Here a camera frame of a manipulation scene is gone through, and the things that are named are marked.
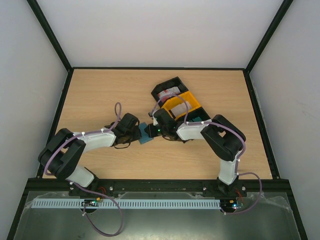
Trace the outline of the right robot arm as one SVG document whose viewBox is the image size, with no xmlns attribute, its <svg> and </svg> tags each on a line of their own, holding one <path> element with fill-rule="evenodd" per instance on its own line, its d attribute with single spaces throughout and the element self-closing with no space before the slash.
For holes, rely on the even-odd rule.
<svg viewBox="0 0 320 240">
<path fill-rule="evenodd" d="M 150 138 L 163 137 L 176 142 L 206 141 L 220 159 L 218 191 L 224 196 L 235 191 L 240 158 L 246 151 L 246 137 L 238 128 L 220 114 L 204 121 L 176 121 L 164 109 L 159 109 L 152 118 L 153 123 L 143 129 Z"/>
</svg>

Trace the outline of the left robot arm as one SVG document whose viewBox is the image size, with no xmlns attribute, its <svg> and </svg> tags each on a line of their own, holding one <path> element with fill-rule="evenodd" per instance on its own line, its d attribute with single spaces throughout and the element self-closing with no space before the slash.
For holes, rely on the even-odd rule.
<svg viewBox="0 0 320 240">
<path fill-rule="evenodd" d="M 141 138 L 139 124 L 136 116 L 126 113 L 112 125 L 96 131 L 71 132 L 62 128 L 40 152 L 38 161 L 44 167 L 44 174 L 87 188 L 96 175 L 79 165 L 81 156 L 95 149 L 130 145 Z"/>
</svg>

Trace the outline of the teal card holder wallet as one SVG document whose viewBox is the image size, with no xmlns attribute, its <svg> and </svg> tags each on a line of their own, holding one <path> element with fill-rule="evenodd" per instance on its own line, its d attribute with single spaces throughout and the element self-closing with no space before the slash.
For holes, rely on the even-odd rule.
<svg viewBox="0 0 320 240">
<path fill-rule="evenodd" d="M 138 126 L 141 133 L 141 138 L 138 141 L 141 145 L 146 144 L 147 142 L 150 142 L 153 140 L 153 138 L 149 137 L 149 135 L 145 132 L 145 129 L 147 128 L 147 126 L 148 125 L 145 122 L 140 123 Z"/>
</svg>

